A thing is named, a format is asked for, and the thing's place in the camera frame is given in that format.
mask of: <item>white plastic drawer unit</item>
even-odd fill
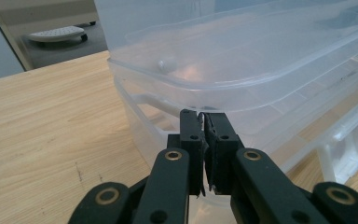
[[[134,140],[152,164],[179,111],[225,112],[287,172],[358,169],[358,0],[96,0]]]

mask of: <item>white object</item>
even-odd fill
[[[36,42],[59,42],[79,36],[85,36],[82,37],[82,40],[87,40],[87,35],[84,33],[84,29],[75,26],[67,26],[27,35],[30,40]]]
[[[261,2],[95,2],[134,141],[151,165],[181,109],[225,112],[283,171],[320,148],[325,178],[345,182],[358,169],[358,0]],[[219,200],[198,200],[192,220],[225,217]]]

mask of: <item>wood grain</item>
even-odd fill
[[[0,223],[66,223],[101,182],[149,168],[132,142],[107,52],[0,79]],[[289,176],[322,181],[311,153]],[[358,175],[349,185],[358,190]]]

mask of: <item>gray floor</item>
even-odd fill
[[[47,43],[43,48],[36,42],[23,38],[24,44],[35,68],[65,62],[93,53],[107,50],[101,24],[97,21],[91,26],[88,23],[76,25],[85,30],[88,40],[75,38],[62,42]]]

